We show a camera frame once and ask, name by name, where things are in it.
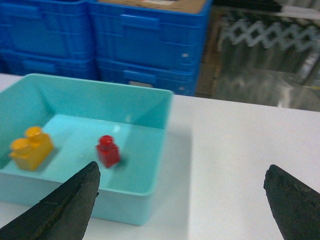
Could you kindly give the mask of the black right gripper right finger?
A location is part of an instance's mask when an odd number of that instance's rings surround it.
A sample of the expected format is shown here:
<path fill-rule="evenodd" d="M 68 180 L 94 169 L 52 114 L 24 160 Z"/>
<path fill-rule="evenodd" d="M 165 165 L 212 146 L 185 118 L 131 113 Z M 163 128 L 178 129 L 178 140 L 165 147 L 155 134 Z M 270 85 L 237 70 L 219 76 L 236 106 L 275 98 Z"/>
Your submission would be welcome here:
<path fill-rule="evenodd" d="M 263 188 L 272 216 L 285 240 L 320 238 L 320 194 L 275 164 Z"/>

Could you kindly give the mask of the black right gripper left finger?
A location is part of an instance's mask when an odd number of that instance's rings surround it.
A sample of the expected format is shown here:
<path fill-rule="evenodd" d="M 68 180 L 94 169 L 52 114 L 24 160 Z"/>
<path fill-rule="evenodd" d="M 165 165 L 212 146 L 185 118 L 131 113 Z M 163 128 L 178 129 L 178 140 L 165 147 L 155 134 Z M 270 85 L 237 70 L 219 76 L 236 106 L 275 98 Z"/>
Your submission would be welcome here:
<path fill-rule="evenodd" d="M 2 240 L 81 240 L 90 220 L 100 170 L 90 162 L 29 210 L 0 229 Z"/>

